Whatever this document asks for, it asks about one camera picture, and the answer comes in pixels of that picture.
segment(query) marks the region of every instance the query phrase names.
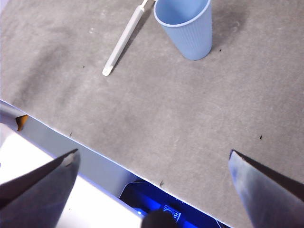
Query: ribbed cup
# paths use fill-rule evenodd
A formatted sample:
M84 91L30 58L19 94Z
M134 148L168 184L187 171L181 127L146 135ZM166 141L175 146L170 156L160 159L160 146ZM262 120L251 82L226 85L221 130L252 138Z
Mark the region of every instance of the ribbed cup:
M211 0L157 0L154 16L177 49L190 60L212 47Z

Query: cup rim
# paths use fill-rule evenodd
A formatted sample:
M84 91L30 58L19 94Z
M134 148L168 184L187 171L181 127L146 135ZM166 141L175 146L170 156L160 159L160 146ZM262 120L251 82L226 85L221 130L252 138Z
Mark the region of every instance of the cup rim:
M167 24L167 23L163 22L162 20L160 20L158 18L157 14L156 14L156 6L157 6L158 1L159 0L157 0L156 3L155 3L155 5L154 5L154 10L153 10L154 17L158 21L158 23L160 23L161 25L166 26L166 27L171 27L171 28L185 26L185 25L190 24L191 22L194 22L197 18L199 18L207 10L207 8L209 7L210 2L211 2L211 0L208 0L207 3L206 3L206 5L205 5L205 7L204 7L204 9L198 15L196 15L194 18L192 18L190 20L187 20L187 21L185 21L185 22L183 22L181 24L172 25L172 24Z

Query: white stick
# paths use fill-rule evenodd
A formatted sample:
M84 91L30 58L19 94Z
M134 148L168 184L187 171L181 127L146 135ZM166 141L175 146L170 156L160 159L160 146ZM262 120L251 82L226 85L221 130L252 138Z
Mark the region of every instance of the white stick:
M142 5L145 5L147 3L147 1L148 0L144 0ZM125 45L127 44L128 40L130 39L130 36L132 35L136 25L138 24L140 18L142 17L143 12L144 12L144 8L143 8L142 5L138 6L135 9L130 21L128 22L127 26L125 27L125 29L124 29L122 35L120 36L112 54L110 55L107 63L105 64L105 67L103 69L103 75L104 76L108 76L111 73L111 71L112 71L114 65L116 64L119 56L121 55L123 49L125 48Z

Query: gray carpet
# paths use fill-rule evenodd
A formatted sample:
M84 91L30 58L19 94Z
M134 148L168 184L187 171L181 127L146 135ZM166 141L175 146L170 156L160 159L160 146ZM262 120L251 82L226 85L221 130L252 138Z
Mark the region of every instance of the gray carpet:
M182 57L140 0L11 0L1 14L1 99L237 228L251 227L232 148L304 182L302 0L213 0L213 47Z

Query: blue plastic cup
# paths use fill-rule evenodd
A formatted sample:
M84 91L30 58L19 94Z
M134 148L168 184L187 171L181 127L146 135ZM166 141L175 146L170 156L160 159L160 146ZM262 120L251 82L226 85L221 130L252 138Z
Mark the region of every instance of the blue plastic cup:
M185 58L198 60L210 52L211 0L157 0L154 16Z

